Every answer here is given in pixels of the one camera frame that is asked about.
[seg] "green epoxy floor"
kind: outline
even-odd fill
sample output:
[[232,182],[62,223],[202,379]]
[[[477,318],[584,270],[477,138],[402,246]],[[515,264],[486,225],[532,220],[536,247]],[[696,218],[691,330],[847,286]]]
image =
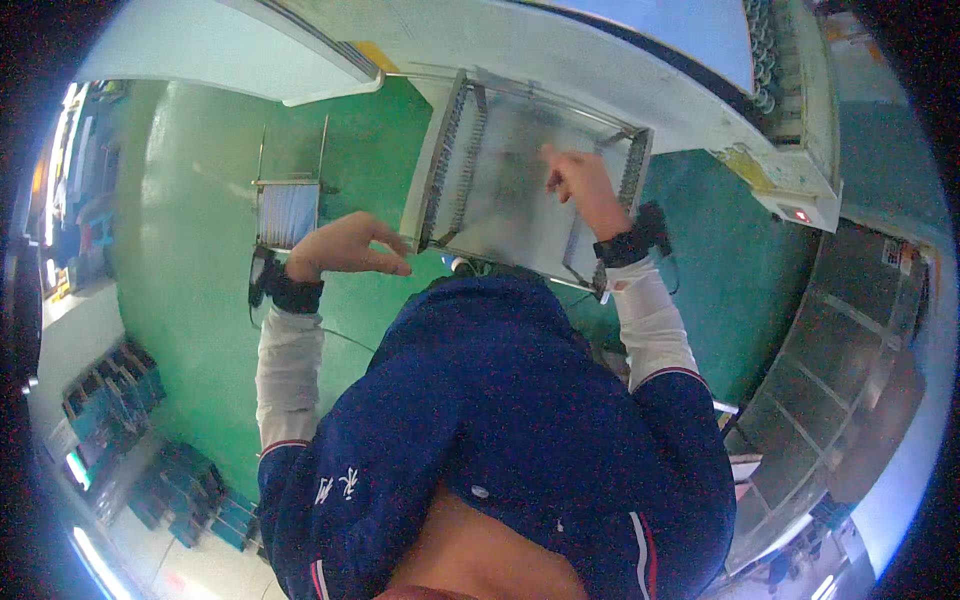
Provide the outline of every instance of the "green epoxy floor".
[[[365,209],[399,224],[430,107],[408,83],[375,94],[286,108],[192,84],[137,82],[120,108],[128,121],[117,183],[114,266],[124,325],[157,360],[169,397],[157,426],[213,459],[229,484],[256,498],[253,417],[259,333],[246,307],[257,152],[263,176],[315,169],[330,114],[324,179],[341,189],[328,216]],[[645,200],[664,206],[679,266],[675,300],[716,396],[745,401],[796,310],[817,232],[775,224],[746,186],[706,153],[654,157]],[[446,274],[433,252],[414,275],[329,274],[324,325],[375,347],[397,310]],[[674,281],[664,268],[668,285]],[[612,302],[554,286],[574,326],[616,339]],[[359,378],[371,354],[327,336],[323,408]]]

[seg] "right hand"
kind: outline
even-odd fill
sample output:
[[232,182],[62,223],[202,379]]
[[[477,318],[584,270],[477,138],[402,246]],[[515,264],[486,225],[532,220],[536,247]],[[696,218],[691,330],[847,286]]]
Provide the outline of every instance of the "right hand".
[[[371,242],[384,244],[390,252],[374,250]],[[410,264],[403,260],[408,251],[386,224],[368,212],[354,212],[308,233],[290,251],[286,271],[294,281],[319,281],[323,271],[408,276]]]
[[613,193],[603,158],[583,152],[558,152],[550,144],[545,144],[540,154],[549,164],[546,190],[557,192],[561,204],[572,198],[597,241],[605,242],[633,227]]

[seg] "glass panel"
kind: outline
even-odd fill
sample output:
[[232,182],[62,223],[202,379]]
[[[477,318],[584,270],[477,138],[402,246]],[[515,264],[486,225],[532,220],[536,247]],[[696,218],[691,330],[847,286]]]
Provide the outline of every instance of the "glass panel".
[[816,463],[817,451],[800,435],[773,401],[757,403],[744,415],[744,433],[759,442],[763,460],[753,476],[754,485],[771,508],[775,508],[803,481]]
[[900,268],[884,260],[889,238],[855,225],[839,228],[841,234],[827,240],[814,283],[886,326],[900,283]]
[[765,516],[767,516],[767,510],[763,507],[763,500],[756,494],[754,488],[750,488],[736,502],[733,534],[737,537],[746,536],[760,524]]
[[832,306],[814,300],[798,320],[786,351],[852,404],[880,347],[880,338]]
[[767,392],[797,420],[818,446],[826,448],[843,425],[847,412],[820,386],[786,361],[781,361],[767,380]]

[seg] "fluorescent light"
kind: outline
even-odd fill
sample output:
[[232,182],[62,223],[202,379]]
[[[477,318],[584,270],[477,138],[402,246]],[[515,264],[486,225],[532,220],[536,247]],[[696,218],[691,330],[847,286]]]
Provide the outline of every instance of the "fluorescent light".
[[57,285],[57,265],[54,264],[53,258],[47,258],[47,283],[50,287]]
[[827,578],[824,580],[824,582],[820,584],[820,586],[817,588],[817,590],[813,592],[813,595],[810,596],[810,600],[820,600],[820,598],[826,594],[827,588],[829,588],[830,584],[832,583],[833,583],[833,576],[828,575]]
[[107,563],[104,563],[104,560],[97,554],[97,549],[93,547],[90,538],[86,536],[86,531],[80,527],[74,527],[73,537],[77,540],[77,544],[84,553],[84,558],[86,558],[86,561],[93,568],[94,572],[97,573],[100,581],[107,587],[110,594],[113,595],[114,600],[132,600],[127,589],[123,587],[123,584],[120,583],[117,576],[107,567]]
[[77,483],[84,486],[84,492],[89,490],[90,477],[86,474],[86,468],[80,462],[80,457],[77,456],[76,452],[70,452],[66,455],[66,465],[70,467],[70,472],[73,473],[73,478],[77,480]]
[[[84,100],[86,100],[86,92],[89,89],[90,84],[84,84],[84,86],[80,88],[80,93],[74,98],[74,101],[77,103],[77,111],[73,115],[73,123],[70,124],[70,134],[66,138],[66,156],[63,158],[64,177],[70,176],[70,159],[73,157],[73,141],[77,137],[77,128],[80,126],[80,113],[84,109]],[[66,105],[66,107],[70,108],[72,104],[71,102]]]
[[[75,84],[71,84],[71,89],[76,89]],[[47,173],[47,204],[44,207],[45,223],[43,229],[43,243],[49,248],[54,245],[54,194],[57,187],[57,174],[60,169],[60,161],[63,160],[63,130],[66,129],[67,109],[64,108],[60,113],[60,120],[57,121],[57,130],[54,132],[53,150],[50,152],[49,173]]]

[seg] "black wristband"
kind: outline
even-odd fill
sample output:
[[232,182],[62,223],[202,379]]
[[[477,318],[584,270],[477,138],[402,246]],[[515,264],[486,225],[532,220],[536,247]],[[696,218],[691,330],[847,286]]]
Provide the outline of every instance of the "black wristband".
[[287,275],[286,266],[278,270],[270,286],[274,306],[296,315],[314,314],[320,310],[322,281],[294,281]]
[[646,228],[634,223],[629,231],[617,233],[613,238],[593,245],[593,253],[610,269],[626,267],[646,258],[652,245]]

